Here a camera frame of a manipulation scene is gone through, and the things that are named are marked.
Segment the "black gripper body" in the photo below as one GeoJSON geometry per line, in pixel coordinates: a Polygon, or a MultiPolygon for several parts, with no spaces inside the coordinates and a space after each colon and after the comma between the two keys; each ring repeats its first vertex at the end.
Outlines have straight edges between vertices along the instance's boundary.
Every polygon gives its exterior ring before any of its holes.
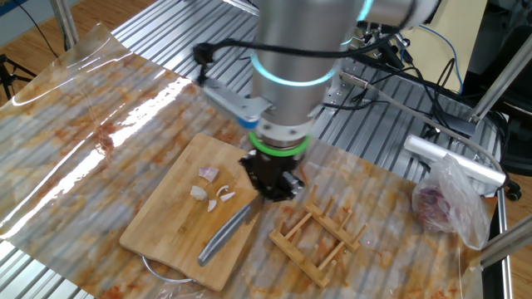
{"type": "Polygon", "coordinates": [[[264,180],[266,189],[264,193],[273,192],[276,179],[281,174],[295,174],[298,166],[302,163],[305,154],[295,154],[290,156],[274,156],[266,154],[258,149],[251,155],[256,156],[255,166],[264,180]]]}

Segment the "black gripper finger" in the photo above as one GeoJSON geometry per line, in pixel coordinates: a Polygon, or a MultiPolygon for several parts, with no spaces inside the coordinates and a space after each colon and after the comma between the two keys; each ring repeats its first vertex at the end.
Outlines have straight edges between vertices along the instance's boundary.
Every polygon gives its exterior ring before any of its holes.
{"type": "Polygon", "coordinates": [[[255,166],[256,156],[247,154],[239,160],[239,164],[244,168],[249,177],[250,183],[254,189],[260,194],[264,195],[266,189],[264,180],[262,179],[260,172],[255,166]]]}
{"type": "Polygon", "coordinates": [[[306,184],[295,174],[281,174],[276,179],[270,199],[274,202],[292,200],[305,186],[306,184]]]}

